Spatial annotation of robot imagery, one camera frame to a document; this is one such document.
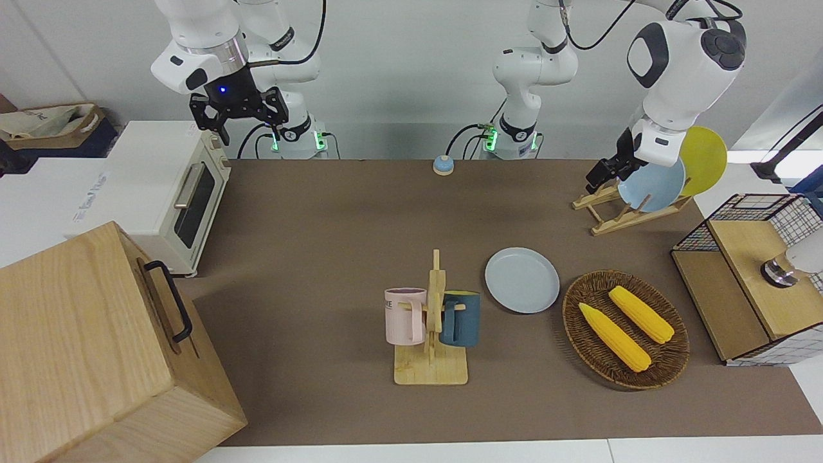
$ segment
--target oven door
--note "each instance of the oven door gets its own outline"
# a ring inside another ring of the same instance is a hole
[[[184,269],[184,273],[195,270],[225,186],[212,158],[203,154],[189,167],[183,188],[174,201],[178,212],[170,234],[173,242],[178,241],[179,254],[188,256],[191,269]]]

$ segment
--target mug rack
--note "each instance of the mug rack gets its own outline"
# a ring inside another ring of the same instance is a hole
[[[440,268],[440,250],[434,250],[432,270],[429,271],[426,313],[426,336],[423,344],[394,346],[394,382],[399,385],[456,386],[468,382],[466,348],[442,344],[443,298],[446,292],[446,271]],[[411,304],[401,303],[403,309]],[[457,304],[454,310],[465,310]]]

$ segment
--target black metal handle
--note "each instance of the black metal handle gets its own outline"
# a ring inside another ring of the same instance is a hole
[[[180,342],[192,334],[192,319],[188,318],[188,312],[186,312],[186,306],[183,304],[183,299],[180,298],[180,293],[177,291],[177,286],[174,285],[174,280],[171,279],[171,272],[169,272],[169,268],[159,260],[153,260],[152,262],[144,265],[143,268],[147,272],[154,269],[163,270],[165,281],[169,284],[171,295],[174,296],[174,302],[177,304],[178,310],[180,310],[180,318],[183,319],[183,331],[180,331],[178,334],[171,337],[171,340],[177,344],[180,344]]]

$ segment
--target dark blue mug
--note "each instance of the dark blue mug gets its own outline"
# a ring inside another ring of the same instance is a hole
[[[456,310],[457,305],[466,308]],[[480,340],[480,293],[447,291],[443,298],[443,331],[440,342],[449,346],[473,347]]]

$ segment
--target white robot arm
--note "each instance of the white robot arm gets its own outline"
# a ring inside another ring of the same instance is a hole
[[[317,44],[309,49],[295,37],[278,0],[155,3],[172,40],[151,72],[168,88],[192,95],[189,106],[200,129],[218,132],[228,143],[225,122],[254,117],[280,141],[277,157],[307,158],[325,150],[322,125],[307,111],[303,96],[278,87],[314,80],[320,66]],[[325,2],[321,27],[324,19]],[[206,95],[194,93],[200,87]],[[208,108],[216,114],[208,116]]]
[[[743,27],[722,16],[712,0],[622,1],[655,8],[666,20],[643,28],[629,48],[629,69],[649,93],[618,140],[617,155],[602,159],[587,176],[590,190],[649,162],[674,164],[686,130],[728,89],[745,58]],[[528,28],[542,47],[507,49],[495,62],[507,100],[486,150],[499,158],[519,159],[531,151],[541,101],[529,87],[560,85],[577,72],[569,43],[572,2],[532,0]]]
[[[711,0],[636,2],[667,21],[648,24],[629,47],[629,69],[649,93],[618,139],[617,154],[586,176],[589,192],[650,162],[677,162],[686,131],[732,85],[746,57],[743,26],[720,15]]]
[[[542,102],[529,88],[571,82],[577,73],[577,55],[566,39],[560,14],[557,0],[532,0],[528,29],[541,47],[506,49],[495,61],[495,79],[507,97],[485,148],[501,159],[523,158],[534,145]]]

